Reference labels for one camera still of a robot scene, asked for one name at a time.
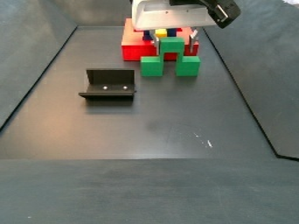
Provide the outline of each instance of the yellow block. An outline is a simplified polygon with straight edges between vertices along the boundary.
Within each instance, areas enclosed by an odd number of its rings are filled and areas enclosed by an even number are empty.
[[[167,30],[166,29],[155,30],[155,36],[158,38],[167,38]]]

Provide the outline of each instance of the red block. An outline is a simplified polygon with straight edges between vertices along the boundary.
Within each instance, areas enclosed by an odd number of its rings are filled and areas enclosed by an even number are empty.
[[[192,53],[190,51],[190,35],[192,29],[190,27],[178,29],[176,36],[184,39],[184,56],[196,56],[199,51],[199,43],[195,43],[192,47]],[[143,56],[156,56],[156,49],[151,40],[143,40],[144,33],[135,31],[132,26],[132,19],[126,20],[126,28],[122,40],[122,51],[124,60],[140,60]],[[168,52],[164,55],[164,60],[176,60],[176,53]]]

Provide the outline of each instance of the stacked blocks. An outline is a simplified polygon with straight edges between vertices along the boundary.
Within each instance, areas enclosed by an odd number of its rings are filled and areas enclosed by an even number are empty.
[[[167,38],[167,30],[166,29],[158,29],[158,30],[155,30],[155,36],[158,38]]]
[[[190,51],[190,34],[192,29],[183,27],[179,29],[167,29],[167,36],[176,36],[184,39],[184,55],[196,56],[199,51],[199,43],[195,43],[192,52]],[[143,56],[158,56],[156,48],[152,44],[150,31],[136,31],[132,25],[132,19],[126,20],[124,35],[122,39],[122,53],[124,60],[140,60]],[[176,53],[168,52],[164,60],[176,60]]]
[[[142,57],[142,75],[163,76],[164,73],[164,54],[176,53],[176,76],[198,76],[200,69],[200,58],[198,56],[183,56],[183,38],[160,39],[160,55],[155,57]]]

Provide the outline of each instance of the white robot part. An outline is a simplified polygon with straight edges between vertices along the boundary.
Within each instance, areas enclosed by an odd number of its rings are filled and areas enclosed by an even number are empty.
[[[217,24],[205,6],[198,4],[171,6],[168,0],[135,0],[132,23],[138,31]]]

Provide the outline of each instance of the black metal bracket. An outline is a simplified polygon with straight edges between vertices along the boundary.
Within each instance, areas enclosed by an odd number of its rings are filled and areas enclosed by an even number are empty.
[[[134,98],[136,92],[135,70],[88,69],[88,90],[79,93],[86,99]]]

